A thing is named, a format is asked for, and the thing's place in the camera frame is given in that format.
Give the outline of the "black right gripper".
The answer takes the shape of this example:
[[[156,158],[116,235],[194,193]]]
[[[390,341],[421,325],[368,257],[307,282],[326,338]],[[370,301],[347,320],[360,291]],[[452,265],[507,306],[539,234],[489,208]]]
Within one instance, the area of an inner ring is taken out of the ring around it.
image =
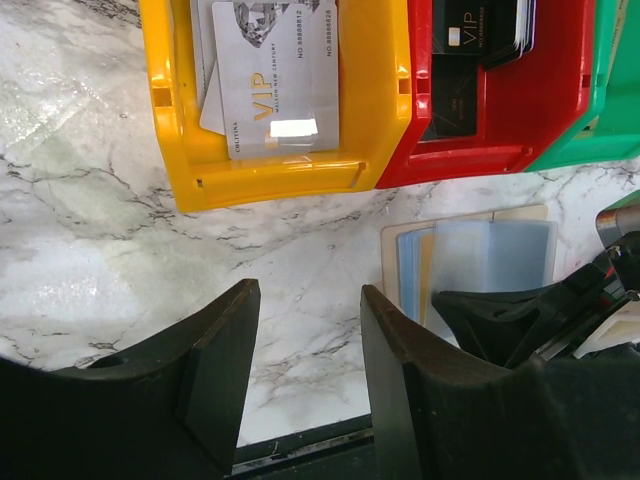
[[[538,356],[582,358],[639,340],[639,206],[612,204],[596,216],[607,269],[589,263],[566,279],[520,292],[443,291],[436,312],[459,347],[515,368]]]

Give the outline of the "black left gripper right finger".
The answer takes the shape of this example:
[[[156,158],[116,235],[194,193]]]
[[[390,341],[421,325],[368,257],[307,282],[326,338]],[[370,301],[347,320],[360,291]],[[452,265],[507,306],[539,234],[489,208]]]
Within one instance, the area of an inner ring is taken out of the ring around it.
[[[361,292],[367,389],[384,479],[635,479],[639,360],[508,370]]]

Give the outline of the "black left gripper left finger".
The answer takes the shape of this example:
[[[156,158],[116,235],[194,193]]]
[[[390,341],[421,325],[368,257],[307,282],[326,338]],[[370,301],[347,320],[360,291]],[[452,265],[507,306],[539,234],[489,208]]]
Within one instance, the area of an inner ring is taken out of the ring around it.
[[[220,479],[255,348],[254,279],[85,368],[1,362],[5,479]]]

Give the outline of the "gold card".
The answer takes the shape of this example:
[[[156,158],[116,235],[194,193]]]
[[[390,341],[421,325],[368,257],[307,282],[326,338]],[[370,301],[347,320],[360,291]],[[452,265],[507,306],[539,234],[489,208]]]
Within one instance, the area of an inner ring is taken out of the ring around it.
[[[426,325],[428,298],[430,294],[430,267],[434,249],[433,231],[420,240],[420,272],[419,272],[419,323]]]

